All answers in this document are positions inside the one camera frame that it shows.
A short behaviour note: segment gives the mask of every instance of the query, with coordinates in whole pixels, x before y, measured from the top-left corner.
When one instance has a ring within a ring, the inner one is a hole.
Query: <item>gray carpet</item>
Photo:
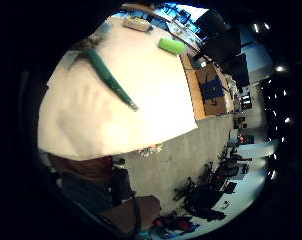
[[[142,157],[134,151],[114,157],[126,160],[124,167],[137,196],[156,196],[166,214],[181,204],[172,200],[174,188],[182,187],[188,176],[197,181],[205,163],[218,163],[232,127],[233,115],[207,118],[198,122],[198,129],[165,142],[158,154]]]

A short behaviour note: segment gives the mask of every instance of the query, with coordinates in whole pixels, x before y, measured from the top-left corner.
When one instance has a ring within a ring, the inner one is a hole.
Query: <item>white table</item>
[[[197,125],[179,56],[158,48],[166,31],[139,32],[109,18],[96,47],[139,110],[132,111],[100,80],[90,63],[67,52],[51,76],[39,114],[43,151],[86,160],[164,142]]]

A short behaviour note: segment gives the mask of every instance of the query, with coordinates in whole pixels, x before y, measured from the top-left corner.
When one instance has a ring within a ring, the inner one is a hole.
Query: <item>green object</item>
[[[95,49],[88,49],[84,51],[85,56],[90,60],[90,63],[97,74],[100,76],[101,80],[110,87],[126,104],[129,105],[134,111],[138,110],[137,105],[131,100],[128,94],[123,90],[120,84],[112,76],[111,72],[107,66],[102,61],[101,57],[97,54]]]
[[[168,38],[161,38],[158,47],[173,54],[181,54],[185,50],[185,45],[183,42]]]

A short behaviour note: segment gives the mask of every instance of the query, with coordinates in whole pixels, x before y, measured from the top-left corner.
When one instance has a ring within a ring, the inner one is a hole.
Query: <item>green pen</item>
[[[107,68],[107,66],[102,61],[101,57],[97,54],[95,49],[90,48],[83,51],[84,55],[88,57],[90,63],[96,73],[100,76],[101,80],[110,87],[119,97],[125,102],[130,108],[134,111],[138,110],[137,105],[132,101],[132,99],[128,96],[128,94],[123,90],[120,84],[115,80],[112,76],[111,72]]]

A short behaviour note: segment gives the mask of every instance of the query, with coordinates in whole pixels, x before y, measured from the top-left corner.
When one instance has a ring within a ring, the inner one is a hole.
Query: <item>box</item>
[[[229,112],[233,109],[230,94],[225,90],[228,89],[227,80],[213,64],[208,64],[205,67],[196,70],[196,76],[200,85],[213,81],[218,77],[221,80],[221,85],[224,88],[224,96],[219,96],[208,100],[203,98],[206,115],[217,115]]]

